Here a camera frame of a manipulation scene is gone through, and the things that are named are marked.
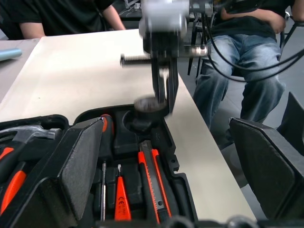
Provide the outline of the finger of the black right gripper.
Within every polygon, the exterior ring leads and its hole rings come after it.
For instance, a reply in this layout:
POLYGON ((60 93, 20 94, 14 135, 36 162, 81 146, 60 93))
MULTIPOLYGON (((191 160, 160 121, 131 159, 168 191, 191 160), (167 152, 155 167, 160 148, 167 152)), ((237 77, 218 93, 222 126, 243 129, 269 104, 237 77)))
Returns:
POLYGON ((152 85, 155 93, 155 97, 158 99, 159 103, 165 103, 165 85, 164 79, 161 77, 161 70, 167 69, 167 66, 157 59, 152 59, 152 85))
POLYGON ((177 58, 171 58, 169 61, 168 77, 168 106, 169 112, 172 113, 175 105, 175 99, 179 86, 177 58))

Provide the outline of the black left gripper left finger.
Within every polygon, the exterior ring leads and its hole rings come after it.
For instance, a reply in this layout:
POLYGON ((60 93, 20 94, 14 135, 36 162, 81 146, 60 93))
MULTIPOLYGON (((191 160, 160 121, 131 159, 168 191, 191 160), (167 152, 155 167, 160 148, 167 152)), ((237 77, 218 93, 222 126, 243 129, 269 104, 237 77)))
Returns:
POLYGON ((93 183, 102 129, 100 117, 75 124, 31 172, 20 171, 0 228, 75 227, 93 183))

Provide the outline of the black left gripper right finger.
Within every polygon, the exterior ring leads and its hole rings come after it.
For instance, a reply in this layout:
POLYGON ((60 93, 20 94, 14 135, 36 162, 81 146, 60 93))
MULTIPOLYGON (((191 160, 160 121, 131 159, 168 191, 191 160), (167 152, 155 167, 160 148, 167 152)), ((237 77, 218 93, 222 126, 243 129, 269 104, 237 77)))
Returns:
POLYGON ((245 178, 268 219, 304 219, 304 156, 276 129, 229 123, 245 178))

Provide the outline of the orange and black handled screwdriver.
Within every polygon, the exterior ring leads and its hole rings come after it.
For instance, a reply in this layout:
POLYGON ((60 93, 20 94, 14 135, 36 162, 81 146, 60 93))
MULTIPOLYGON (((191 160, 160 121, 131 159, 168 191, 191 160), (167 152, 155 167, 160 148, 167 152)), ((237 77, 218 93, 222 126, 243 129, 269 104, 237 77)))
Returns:
POLYGON ((99 159, 102 162, 102 182, 101 182, 101 220, 105 220, 106 208, 106 162, 112 158, 112 144, 114 140, 114 121, 109 114, 101 115, 103 121, 102 137, 99 149, 99 159))

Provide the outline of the black plastic tool case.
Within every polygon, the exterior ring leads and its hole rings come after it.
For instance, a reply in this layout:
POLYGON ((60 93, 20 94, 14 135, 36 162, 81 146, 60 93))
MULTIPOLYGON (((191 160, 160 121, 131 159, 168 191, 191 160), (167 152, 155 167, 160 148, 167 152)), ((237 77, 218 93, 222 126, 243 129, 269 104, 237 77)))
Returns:
MULTIPOLYGON (((175 156, 175 143, 165 120, 161 116, 154 119, 141 118, 132 105, 111 106, 88 110, 80 114, 73 124, 65 116, 54 114, 27 119, 0 122, 0 130, 22 125, 41 125, 45 129, 60 128, 62 132, 54 140, 30 140, 18 158, 18 166, 24 167, 26 173, 48 153, 53 152, 66 131, 77 123, 101 118, 109 114, 114 121, 114 140, 112 158, 106 162, 106 208, 105 220, 101 220, 101 182, 102 162, 97 159, 97 166, 89 197, 82 218, 75 227, 70 228, 123 228, 114 219, 118 164, 121 164, 121 175, 127 192, 132 220, 126 228, 163 228, 147 218, 146 199, 138 163, 139 143, 149 140, 160 155, 161 171, 165 182, 167 197, 172 216, 184 216, 194 222, 197 214, 185 174, 178 173, 179 163, 175 156)), ((14 137, 15 133, 0 136, 0 150, 14 137)))

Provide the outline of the orange voltage tester pen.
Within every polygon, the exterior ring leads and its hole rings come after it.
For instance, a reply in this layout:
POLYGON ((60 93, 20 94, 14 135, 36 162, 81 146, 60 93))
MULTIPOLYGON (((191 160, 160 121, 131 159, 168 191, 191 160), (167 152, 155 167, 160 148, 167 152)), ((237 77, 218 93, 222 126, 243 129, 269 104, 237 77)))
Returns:
POLYGON ((118 164, 117 168, 118 168, 118 178, 117 178, 117 188, 116 188, 114 219, 117 221, 121 221, 121 220, 131 221, 132 215, 128 202, 124 179, 121 175, 121 164, 118 164))

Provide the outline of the black and orange hammer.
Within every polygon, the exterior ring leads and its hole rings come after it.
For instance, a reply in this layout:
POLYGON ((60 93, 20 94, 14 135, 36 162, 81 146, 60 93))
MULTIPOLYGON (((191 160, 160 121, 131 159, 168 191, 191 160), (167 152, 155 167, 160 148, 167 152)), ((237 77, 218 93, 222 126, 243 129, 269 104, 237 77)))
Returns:
POLYGON ((54 140, 61 132, 60 128, 45 129, 41 125, 22 125, 0 130, 0 136, 15 133, 12 140, 0 150, 0 182, 7 181, 0 204, 0 215, 11 203, 27 177, 23 166, 16 168, 21 151, 30 140, 54 140))

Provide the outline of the orange and black utility knife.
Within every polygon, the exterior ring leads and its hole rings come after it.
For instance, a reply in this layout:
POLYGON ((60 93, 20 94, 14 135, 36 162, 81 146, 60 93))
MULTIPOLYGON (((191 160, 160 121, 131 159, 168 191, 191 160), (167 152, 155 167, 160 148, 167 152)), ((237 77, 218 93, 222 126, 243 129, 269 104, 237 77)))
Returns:
POLYGON ((146 199, 147 218, 161 224, 171 216, 171 209, 162 175, 160 155, 149 140, 139 143, 138 163, 143 192, 146 199))

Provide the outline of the person in blue jeans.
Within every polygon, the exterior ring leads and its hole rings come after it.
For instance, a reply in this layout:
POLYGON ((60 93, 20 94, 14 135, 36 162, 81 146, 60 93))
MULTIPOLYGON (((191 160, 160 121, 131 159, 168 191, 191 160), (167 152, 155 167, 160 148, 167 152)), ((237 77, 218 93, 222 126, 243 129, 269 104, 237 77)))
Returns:
POLYGON ((240 117, 263 122, 278 105, 284 85, 276 72, 281 55, 276 35, 285 29, 285 9, 295 0, 265 0, 252 12, 230 14, 221 9, 212 27, 210 57, 202 59, 194 102, 207 126, 228 89, 234 65, 246 80, 240 117))

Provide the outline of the person in black shirt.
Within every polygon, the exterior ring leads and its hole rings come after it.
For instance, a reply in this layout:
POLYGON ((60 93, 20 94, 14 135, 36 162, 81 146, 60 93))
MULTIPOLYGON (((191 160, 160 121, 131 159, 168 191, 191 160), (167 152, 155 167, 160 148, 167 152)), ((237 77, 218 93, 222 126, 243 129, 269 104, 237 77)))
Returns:
POLYGON ((0 29, 9 39, 34 39, 125 26, 114 0, 0 0, 0 29))

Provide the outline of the grey-blue rolled tube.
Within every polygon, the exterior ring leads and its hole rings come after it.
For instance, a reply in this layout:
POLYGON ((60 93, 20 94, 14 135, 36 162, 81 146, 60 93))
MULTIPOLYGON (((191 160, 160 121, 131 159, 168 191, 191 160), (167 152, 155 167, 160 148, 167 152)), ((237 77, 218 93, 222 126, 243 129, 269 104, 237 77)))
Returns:
POLYGON ((19 48, 3 49, 0 50, 0 62, 17 58, 22 55, 22 50, 19 48))

